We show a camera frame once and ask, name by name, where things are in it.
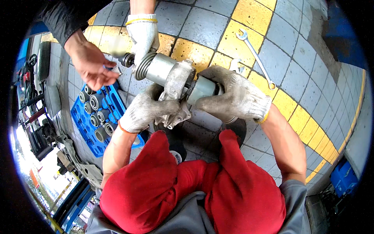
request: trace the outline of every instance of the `wrench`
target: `wrench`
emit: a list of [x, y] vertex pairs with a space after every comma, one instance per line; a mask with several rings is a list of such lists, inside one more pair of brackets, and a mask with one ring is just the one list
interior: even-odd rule
[[266, 80], [267, 80], [267, 82], [268, 82], [268, 84], [269, 84], [269, 89], [274, 90], [275, 87], [276, 87], [276, 85], [275, 85], [275, 83], [274, 83], [272, 80], [270, 80], [269, 75], [268, 75], [268, 73], [267, 73], [267, 71], [266, 71], [266, 69], [265, 69], [265, 67], [264, 67], [264, 64], [262, 64], [262, 62], [261, 62], [260, 58], [258, 57], [258, 55], [257, 55], [257, 53], [256, 53], [256, 51], [255, 51], [255, 49], [253, 48], [253, 46], [252, 46], [251, 43], [249, 42], [247, 31], [245, 31], [244, 29], [240, 29], [240, 31], [242, 31], [243, 35], [241, 36], [241, 35], [239, 35], [239, 33], [236, 33], [236, 37], [237, 37], [239, 40], [244, 41], [245, 44], [248, 46], [249, 50], [252, 52], [253, 56], [255, 57], [255, 59], [257, 60], [257, 62], [258, 62], [258, 64], [259, 64], [259, 66], [260, 66], [262, 72], [263, 72], [264, 75], [265, 75], [265, 78], [266, 78]]
[[240, 68], [239, 68], [239, 67], [237, 66], [237, 63], [240, 62], [240, 61], [241, 61], [241, 59], [239, 59], [239, 58], [234, 58], [233, 60], [231, 60], [229, 70], [230, 70], [230, 71], [235, 71], [235, 72], [238, 73], [238, 74], [242, 74], [243, 71], [244, 71], [244, 67], [240, 67]]

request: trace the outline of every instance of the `glove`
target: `glove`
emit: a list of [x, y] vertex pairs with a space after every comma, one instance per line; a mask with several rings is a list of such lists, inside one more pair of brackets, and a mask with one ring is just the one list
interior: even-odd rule
[[176, 114], [180, 109], [177, 100], [155, 101], [162, 90], [162, 86], [152, 84], [138, 94], [119, 120], [119, 127], [129, 133], [138, 133], [157, 116]]
[[149, 51], [155, 52], [160, 47], [159, 32], [156, 23], [155, 14], [128, 16], [126, 28], [134, 43], [131, 48], [131, 53], [135, 54], [135, 66], [139, 64], [140, 60], [149, 53]]
[[196, 101], [198, 109], [215, 116], [227, 115], [241, 119], [254, 119], [257, 123], [266, 120], [272, 99], [249, 80], [220, 66], [209, 67], [199, 75], [222, 84], [225, 93], [200, 98]]

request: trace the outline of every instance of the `yellow glove trim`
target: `yellow glove trim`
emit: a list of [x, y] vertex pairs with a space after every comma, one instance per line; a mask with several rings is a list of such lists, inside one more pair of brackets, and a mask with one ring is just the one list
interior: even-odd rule
[[265, 115], [265, 117], [262, 121], [258, 122], [258, 121], [255, 120], [255, 122], [258, 123], [258, 124], [263, 124], [266, 121], [268, 114], [269, 114], [269, 111], [266, 113], [266, 115]]
[[156, 20], [156, 19], [145, 19], [145, 18], [143, 18], [143, 19], [133, 19], [133, 20], [130, 20], [130, 21], [128, 21], [125, 25], [127, 26], [127, 25], [132, 24], [132, 23], [134, 23], [134, 22], [136, 22], [136, 21], [140, 21], [140, 22], [147, 22], [147, 21], [150, 21], [150, 22], [153, 22], [153, 23], [157, 23], [157, 20]]

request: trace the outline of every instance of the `blue tool case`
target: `blue tool case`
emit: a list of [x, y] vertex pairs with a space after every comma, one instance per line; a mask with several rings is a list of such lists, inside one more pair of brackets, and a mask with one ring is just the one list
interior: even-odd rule
[[[83, 86], [81, 91], [84, 93], [86, 97], [91, 97], [92, 95], [95, 95], [99, 103], [99, 108], [97, 110], [94, 110], [93, 113], [88, 114], [85, 111], [85, 104], [90, 104], [90, 100], [86, 100], [85, 103], [83, 103], [81, 102], [80, 97], [78, 96], [74, 102], [72, 109], [70, 110], [70, 113], [75, 124], [79, 129], [80, 134], [86, 141], [93, 155], [99, 158], [104, 155], [104, 151], [110, 141], [110, 135], [105, 135], [105, 137], [101, 139], [103, 140], [103, 142], [100, 142], [95, 135], [97, 134], [95, 130], [100, 130], [99, 128], [102, 129], [105, 123], [111, 124], [112, 126], [114, 126], [113, 128], [115, 129], [115, 127], [118, 125], [118, 120], [125, 113], [126, 107], [120, 95], [121, 91], [118, 90], [117, 82], [113, 85], [107, 86], [108, 92], [103, 86], [100, 90], [96, 92], [96, 94], [92, 95], [87, 95], [87, 93], [85, 93], [85, 86], [86, 85]], [[95, 127], [94, 125], [92, 125], [91, 116], [95, 115], [97, 117], [98, 112], [103, 112], [107, 114], [104, 118], [105, 121], [100, 121], [98, 126]], [[144, 139], [140, 136], [140, 134], [138, 134], [131, 149], [135, 149], [142, 146], [144, 146]]]

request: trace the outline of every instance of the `gray shirt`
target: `gray shirt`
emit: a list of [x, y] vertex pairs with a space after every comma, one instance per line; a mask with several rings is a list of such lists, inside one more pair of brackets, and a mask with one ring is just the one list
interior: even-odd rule
[[[297, 180], [288, 180], [279, 186], [286, 204], [286, 218], [279, 233], [310, 233], [308, 216], [305, 210], [306, 187]], [[101, 190], [96, 190], [96, 200]], [[203, 208], [205, 193], [193, 192], [183, 198], [164, 222], [150, 234], [215, 234], [208, 215]], [[103, 214], [99, 205], [95, 205], [88, 220], [87, 234], [127, 234], [114, 226]]]

